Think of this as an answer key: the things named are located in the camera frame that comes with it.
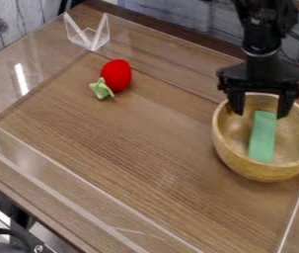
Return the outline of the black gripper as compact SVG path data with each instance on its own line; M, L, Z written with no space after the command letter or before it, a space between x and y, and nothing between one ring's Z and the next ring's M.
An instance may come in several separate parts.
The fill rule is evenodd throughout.
M292 108L295 98L299 98L299 67L282 60L276 54L266 57L248 56L245 61L223 67L216 72L217 89L224 93L231 88L240 88L245 92L284 94L278 98L276 117L284 118ZM244 113L245 93L229 92L228 102L235 114Z

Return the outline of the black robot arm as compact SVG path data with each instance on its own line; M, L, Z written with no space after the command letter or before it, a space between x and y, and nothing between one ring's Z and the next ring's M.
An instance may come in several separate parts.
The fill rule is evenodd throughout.
M278 96L276 117L284 118L299 98L299 68L278 56L282 40L298 24L294 0L231 0L243 27L244 62L220 68L217 89L241 115L248 92Z

